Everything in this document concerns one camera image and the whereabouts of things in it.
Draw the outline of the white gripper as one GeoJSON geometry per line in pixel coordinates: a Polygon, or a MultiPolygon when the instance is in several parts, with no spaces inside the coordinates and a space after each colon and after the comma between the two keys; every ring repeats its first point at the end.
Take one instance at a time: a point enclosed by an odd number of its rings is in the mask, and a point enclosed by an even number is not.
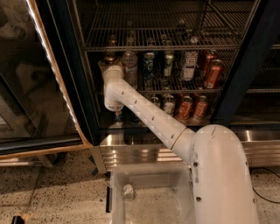
{"type": "Polygon", "coordinates": [[[122,58],[118,58],[116,65],[106,66],[104,62],[101,60],[98,62],[98,67],[101,70],[102,78],[105,83],[107,83],[110,79],[123,79],[124,71],[123,71],[123,60],[122,58]]]}

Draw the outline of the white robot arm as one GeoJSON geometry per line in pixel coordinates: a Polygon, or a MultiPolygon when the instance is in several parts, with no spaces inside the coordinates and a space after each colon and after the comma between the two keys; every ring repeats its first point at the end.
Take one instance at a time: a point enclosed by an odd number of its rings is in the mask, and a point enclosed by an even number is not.
{"type": "Polygon", "coordinates": [[[106,109],[116,112],[129,108],[190,165],[196,224],[259,224],[248,160],[231,129],[212,124],[194,132],[126,82],[121,61],[100,61],[98,66],[106,109]]]}

